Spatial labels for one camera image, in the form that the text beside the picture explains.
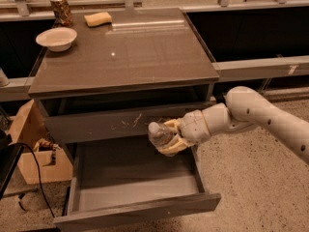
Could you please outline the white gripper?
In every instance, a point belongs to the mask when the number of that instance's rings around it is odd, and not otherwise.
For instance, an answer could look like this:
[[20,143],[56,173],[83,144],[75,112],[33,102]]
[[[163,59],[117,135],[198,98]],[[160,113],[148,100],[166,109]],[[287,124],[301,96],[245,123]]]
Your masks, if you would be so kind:
[[164,122],[175,135],[162,135],[155,140],[155,147],[165,156],[174,156],[194,144],[200,144],[211,138],[206,118],[201,110],[186,113],[181,119]]

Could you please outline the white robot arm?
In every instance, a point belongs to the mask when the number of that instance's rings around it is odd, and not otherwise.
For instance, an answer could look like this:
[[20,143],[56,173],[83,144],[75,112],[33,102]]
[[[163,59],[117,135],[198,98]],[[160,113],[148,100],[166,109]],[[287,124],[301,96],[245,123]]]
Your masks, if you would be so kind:
[[182,118],[148,125],[148,137],[165,156],[211,139],[220,133],[238,133],[261,127],[309,163],[309,123],[281,110],[256,91],[238,86],[225,102],[194,110]]

